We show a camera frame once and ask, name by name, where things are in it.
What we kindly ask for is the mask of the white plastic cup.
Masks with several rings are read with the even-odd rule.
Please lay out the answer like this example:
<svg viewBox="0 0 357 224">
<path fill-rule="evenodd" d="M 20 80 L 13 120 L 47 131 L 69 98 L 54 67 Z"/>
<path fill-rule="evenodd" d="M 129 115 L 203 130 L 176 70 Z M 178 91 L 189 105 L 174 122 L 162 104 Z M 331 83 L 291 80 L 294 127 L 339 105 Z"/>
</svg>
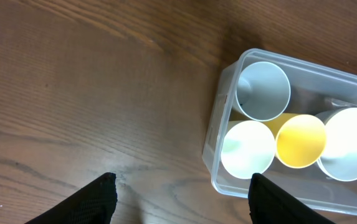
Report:
<svg viewBox="0 0 357 224">
<path fill-rule="evenodd" d="M 251 179 L 271 165 L 276 152 L 271 130 L 258 121 L 230 121 L 221 149 L 221 162 L 238 179 Z"/>
</svg>

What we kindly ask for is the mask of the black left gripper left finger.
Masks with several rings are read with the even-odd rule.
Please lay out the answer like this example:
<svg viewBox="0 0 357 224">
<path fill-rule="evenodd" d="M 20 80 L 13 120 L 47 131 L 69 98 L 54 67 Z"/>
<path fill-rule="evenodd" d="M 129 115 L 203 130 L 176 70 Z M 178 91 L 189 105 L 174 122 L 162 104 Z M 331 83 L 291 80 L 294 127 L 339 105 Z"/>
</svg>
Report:
<svg viewBox="0 0 357 224">
<path fill-rule="evenodd" d="M 35 223 L 109 224 L 118 202 L 116 174 L 106 172 L 50 210 L 29 220 Z"/>
</svg>

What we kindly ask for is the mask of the yellow plastic cup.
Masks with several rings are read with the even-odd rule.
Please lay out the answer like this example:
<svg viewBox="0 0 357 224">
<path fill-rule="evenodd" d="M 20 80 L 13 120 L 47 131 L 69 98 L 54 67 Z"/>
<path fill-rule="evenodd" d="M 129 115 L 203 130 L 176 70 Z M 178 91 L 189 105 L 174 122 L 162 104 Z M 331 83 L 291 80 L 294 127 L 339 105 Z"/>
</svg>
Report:
<svg viewBox="0 0 357 224">
<path fill-rule="evenodd" d="M 325 150 L 325 124 L 316 116 L 283 113 L 264 124 L 274 135 L 275 157 L 289 168 L 306 168 L 314 164 Z"/>
</svg>

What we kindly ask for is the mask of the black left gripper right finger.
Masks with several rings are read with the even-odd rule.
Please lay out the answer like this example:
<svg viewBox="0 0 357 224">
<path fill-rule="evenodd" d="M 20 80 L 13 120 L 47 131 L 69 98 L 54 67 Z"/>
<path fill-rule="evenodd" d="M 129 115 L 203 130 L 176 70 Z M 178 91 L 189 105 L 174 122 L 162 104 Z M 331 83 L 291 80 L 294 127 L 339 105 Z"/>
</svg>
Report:
<svg viewBox="0 0 357 224">
<path fill-rule="evenodd" d="M 252 175 L 248 200 L 256 224 L 333 224 L 259 173 Z"/>
</svg>

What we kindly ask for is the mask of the white plastic bowl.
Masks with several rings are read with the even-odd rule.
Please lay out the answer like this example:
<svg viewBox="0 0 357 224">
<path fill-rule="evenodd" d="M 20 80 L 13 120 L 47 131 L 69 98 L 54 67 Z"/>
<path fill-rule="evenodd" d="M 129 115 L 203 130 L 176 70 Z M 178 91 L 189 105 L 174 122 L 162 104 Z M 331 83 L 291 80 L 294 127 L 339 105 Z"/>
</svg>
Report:
<svg viewBox="0 0 357 224">
<path fill-rule="evenodd" d="M 332 179 L 357 180 L 357 108 L 342 108 L 317 114 L 325 125 L 326 146 L 319 168 Z"/>
</svg>

